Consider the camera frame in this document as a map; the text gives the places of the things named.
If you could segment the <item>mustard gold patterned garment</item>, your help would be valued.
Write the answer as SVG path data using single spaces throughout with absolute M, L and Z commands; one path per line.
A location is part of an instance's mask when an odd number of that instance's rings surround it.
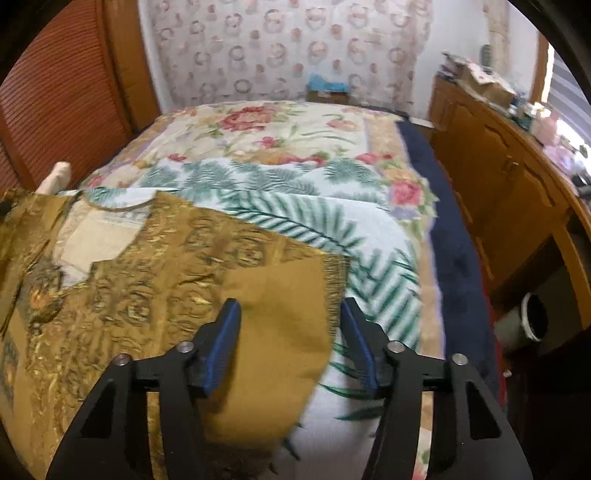
M 253 479 L 304 414 L 331 356 L 349 261 L 158 192 L 108 209 L 86 196 L 1 200 L 1 423 L 46 475 L 109 362 L 165 353 L 238 299 L 238 347 L 201 401 L 220 479 Z

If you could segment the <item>navy blue bed mattress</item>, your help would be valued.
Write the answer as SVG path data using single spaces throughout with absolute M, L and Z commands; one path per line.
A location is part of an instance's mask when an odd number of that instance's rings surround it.
M 505 404 L 505 384 L 499 371 L 491 308 L 485 294 L 478 254 L 464 224 L 452 185 L 426 136 L 405 119 L 399 124 L 414 169 L 438 197 L 437 217 L 429 240 L 441 292 L 445 332 L 444 355 L 465 354 L 494 398 Z

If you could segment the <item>grey waste bin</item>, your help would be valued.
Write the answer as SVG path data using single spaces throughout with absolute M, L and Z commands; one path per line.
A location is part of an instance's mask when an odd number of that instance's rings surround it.
M 540 296 L 528 293 L 520 304 L 494 324 L 495 337 L 504 352 L 540 343 L 547 335 L 549 317 Z

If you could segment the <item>long wooden sideboard cabinet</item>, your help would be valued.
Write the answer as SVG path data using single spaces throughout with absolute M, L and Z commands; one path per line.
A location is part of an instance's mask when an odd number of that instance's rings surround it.
M 583 327 L 590 325 L 590 211 L 519 127 L 436 77 L 431 145 L 450 179 L 493 301 L 542 282 L 557 249 Z

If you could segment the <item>green leaf print sheet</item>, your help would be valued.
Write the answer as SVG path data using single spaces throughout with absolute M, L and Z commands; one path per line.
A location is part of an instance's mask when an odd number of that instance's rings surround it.
M 346 158 L 325 167 L 209 158 L 163 159 L 140 175 L 122 168 L 86 183 L 86 200 L 59 234 L 54 256 L 66 284 L 85 279 L 93 262 L 122 250 L 145 219 L 143 202 L 155 190 L 348 256 L 346 292 L 367 318 L 394 340 L 442 355 L 429 226 L 419 219 L 432 202 L 427 185 L 415 199 L 398 201 L 376 168 Z M 266 478 L 358 478 L 381 411 L 380 402 L 363 394 L 345 344 L 335 342 L 301 424 L 276 451 Z

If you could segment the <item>beige folded cloth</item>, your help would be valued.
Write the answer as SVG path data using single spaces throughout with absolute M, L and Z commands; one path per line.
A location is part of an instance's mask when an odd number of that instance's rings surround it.
M 42 180 L 36 189 L 37 194 L 55 195 L 65 190 L 71 181 L 71 165 L 69 162 L 57 162 L 51 172 Z

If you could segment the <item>pink bottle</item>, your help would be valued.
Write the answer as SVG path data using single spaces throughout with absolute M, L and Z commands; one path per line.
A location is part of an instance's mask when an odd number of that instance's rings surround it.
M 555 145 L 560 112 L 556 109 L 539 110 L 532 122 L 530 133 L 542 146 Z

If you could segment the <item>floral bed blanket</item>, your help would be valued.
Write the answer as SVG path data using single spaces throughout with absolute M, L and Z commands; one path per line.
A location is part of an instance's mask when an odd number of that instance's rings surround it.
M 430 229 L 437 217 L 438 197 L 429 181 L 412 166 L 401 136 L 400 116 L 359 107 L 290 101 L 229 102 L 191 107 L 159 117 L 108 164 L 82 182 L 111 178 L 119 169 L 140 175 L 163 159 L 194 163 L 226 158 L 241 163 L 281 166 L 304 161 L 325 167 L 339 158 L 359 160 L 376 168 L 380 178 L 393 188 L 394 199 L 411 201 L 421 185 L 432 195 L 431 205 L 419 219 Z M 440 289 L 438 319 L 443 335 Z

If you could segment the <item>grey zebra window blind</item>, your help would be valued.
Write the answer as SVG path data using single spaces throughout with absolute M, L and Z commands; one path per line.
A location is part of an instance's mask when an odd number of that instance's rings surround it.
M 552 49 L 552 74 L 548 103 L 557 109 L 560 119 L 581 139 L 576 145 L 590 145 L 590 104 L 573 74 Z

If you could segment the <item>open cardboard box on cabinet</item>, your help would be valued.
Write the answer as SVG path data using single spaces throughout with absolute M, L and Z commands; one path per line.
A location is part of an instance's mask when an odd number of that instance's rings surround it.
M 471 61 L 462 66 L 459 83 L 467 91 L 504 108 L 508 108 L 517 95 L 503 77 L 496 72 L 486 73 L 479 64 Z

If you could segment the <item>brown louvered wardrobe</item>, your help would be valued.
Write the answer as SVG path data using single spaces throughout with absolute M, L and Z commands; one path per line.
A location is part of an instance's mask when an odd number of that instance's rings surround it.
M 65 1 L 1 83 L 1 186 L 78 184 L 160 114 L 136 1 Z

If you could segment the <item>small grey fan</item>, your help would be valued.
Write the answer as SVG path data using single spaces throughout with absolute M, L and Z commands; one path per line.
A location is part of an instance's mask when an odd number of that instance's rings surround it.
M 490 44 L 484 44 L 481 47 L 479 60 L 483 68 L 490 69 L 492 67 L 492 50 Z

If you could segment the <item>pink circle patterned curtain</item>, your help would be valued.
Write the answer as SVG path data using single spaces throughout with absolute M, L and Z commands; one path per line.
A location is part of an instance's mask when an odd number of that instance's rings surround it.
M 353 104 L 409 112 L 430 1 L 141 1 L 140 26 L 165 111 L 304 100 L 341 89 Z

